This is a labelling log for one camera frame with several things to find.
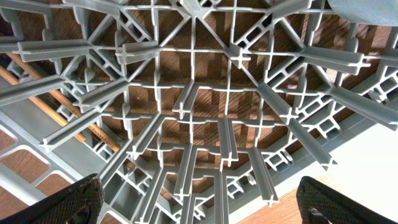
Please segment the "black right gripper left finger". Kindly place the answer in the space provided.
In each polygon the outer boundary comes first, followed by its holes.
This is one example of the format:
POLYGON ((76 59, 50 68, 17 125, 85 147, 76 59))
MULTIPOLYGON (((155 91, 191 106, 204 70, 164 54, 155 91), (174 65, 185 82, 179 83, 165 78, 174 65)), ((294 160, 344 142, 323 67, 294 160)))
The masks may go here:
POLYGON ((98 174, 91 174, 1 220, 1 223, 96 224, 104 203, 98 174))

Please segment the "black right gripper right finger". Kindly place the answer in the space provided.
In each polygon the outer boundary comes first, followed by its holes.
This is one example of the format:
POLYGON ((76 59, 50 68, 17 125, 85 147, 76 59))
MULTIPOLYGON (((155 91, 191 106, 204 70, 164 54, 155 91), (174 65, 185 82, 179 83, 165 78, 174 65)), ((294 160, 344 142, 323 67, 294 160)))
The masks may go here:
POLYGON ((393 223, 309 176, 301 178, 296 198, 304 224, 393 223))

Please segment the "wooden chopstick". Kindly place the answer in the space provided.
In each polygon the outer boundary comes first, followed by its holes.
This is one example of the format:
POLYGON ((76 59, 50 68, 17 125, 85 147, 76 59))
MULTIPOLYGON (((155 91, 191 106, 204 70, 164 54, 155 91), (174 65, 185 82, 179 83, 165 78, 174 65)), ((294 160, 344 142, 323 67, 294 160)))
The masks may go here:
MULTIPOLYGON (((8 70, 4 67, 1 67, 1 77, 9 82, 11 85, 19 84, 19 80, 15 78, 8 70)), ((41 100, 38 96, 33 96, 29 98, 31 102, 33 102, 36 106, 38 106, 44 113, 49 115, 55 122, 57 122, 60 126, 65 126, 68 124, 68 121, 58 114, 53 108, 51 108, 46 102, 41 100)))
MULTIPOLYGON (((44 76, 36 70, 30 63, 23 62, 21 57, 13 54, 6 53, 6 55, 15 61, 25 72, 27 72, 33 79, 38 80, 44 78, 44 76)), ((83 113, 80 112, 80 109, 76 106, 72 105, 72 102, 63 94, 61 94, 58 90, 50 91, 50 94, 59 101, 63 106, 67 108, 72 114, 74 114, 77 118, 83 116, 83 113)), ((121 149, 121 146, 116 143, 116 141, 110 137, 108 134, 104 132, 97 124, 93 123, 88 126, 92 133, 94 133, 98 138, 100 138, 103 142, 105 142, 114 152, 118 152, 121 149)))

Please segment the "white small bowl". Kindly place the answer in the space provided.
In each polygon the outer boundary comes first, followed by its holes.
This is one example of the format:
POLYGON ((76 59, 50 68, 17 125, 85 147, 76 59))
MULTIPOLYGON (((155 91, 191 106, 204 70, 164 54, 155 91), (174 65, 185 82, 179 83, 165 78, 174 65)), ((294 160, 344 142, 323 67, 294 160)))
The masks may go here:
POLYGON ((397 27, 397 0, 328 0, 328 3, 347 21, 397 27))

